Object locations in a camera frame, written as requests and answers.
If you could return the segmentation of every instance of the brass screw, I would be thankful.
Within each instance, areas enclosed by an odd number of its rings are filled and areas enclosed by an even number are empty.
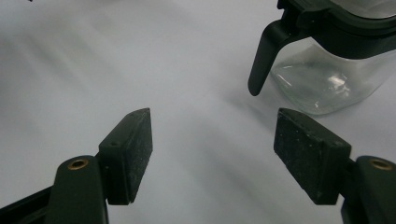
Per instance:
[[[378,159],[371,159],[370,163],[379,170],[384,170],[384,171],[391,171],[393,170],[393,166],[392,164],[390,164],[387,161],[382,161],[382,160],[378,160]]]
[[[84,168],[86,165],[88,165],[87,160],[76,160],[72,161],[67,165],[67,169],[69,170],[79,170],[81,168]]]

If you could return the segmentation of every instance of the textured black pad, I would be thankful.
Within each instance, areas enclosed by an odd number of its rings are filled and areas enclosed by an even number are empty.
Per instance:
[[[152,152],[151,119],[148,108],[125,116],[99,145],[98,158],[106,167],[107,201],[134,201]]]
[[[300,112],[280,108],[274,150],[315,204],[336,204],[351,145]]]

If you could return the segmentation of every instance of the tabletop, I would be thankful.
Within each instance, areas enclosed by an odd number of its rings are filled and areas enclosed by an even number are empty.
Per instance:
[[[149,107],[147,171],[110,223],[342,223],[342,197],[314,205],[273,150],[277,110],[294,106],[271,79],[248,92],[262,30],[281,14],[276,0],[2,1],[0,206]],[[352,159],[396,161],[395,85],[315,119]]]

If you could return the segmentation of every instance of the black object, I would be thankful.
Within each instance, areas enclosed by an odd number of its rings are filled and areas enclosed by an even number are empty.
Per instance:
[[[396,165],[384,159],[349,158],[351,145],[300,112],[280,108],[274,150],[315,204],[344,196],[347,224],[396,223]]]
[[[108,223],[109,204],[134,201],[152,152],[149,109],[127,115],[94,156],[63,162],[54,185],[0,209],[0,223]]]
[[[278,0],[282,19],[269,24],[248,80],[258,95],[279,51],[291,42],[312,36],[330,53],[347,59],[366,59],[396,49],[396,16],[369,19],[356,16],[331,0]]]

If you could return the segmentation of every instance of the white table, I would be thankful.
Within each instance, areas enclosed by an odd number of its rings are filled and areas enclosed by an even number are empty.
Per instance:
[[[36,0],[0,3],[0,206],[94,155],[127,113],[151,108],[154,151],[135,203],[110,223],[342,223],[315,206],[273,151],[269,80],[248,92],[276,0]],[[316,118],[352,159],[396,161],[396,77],[365,101]]]

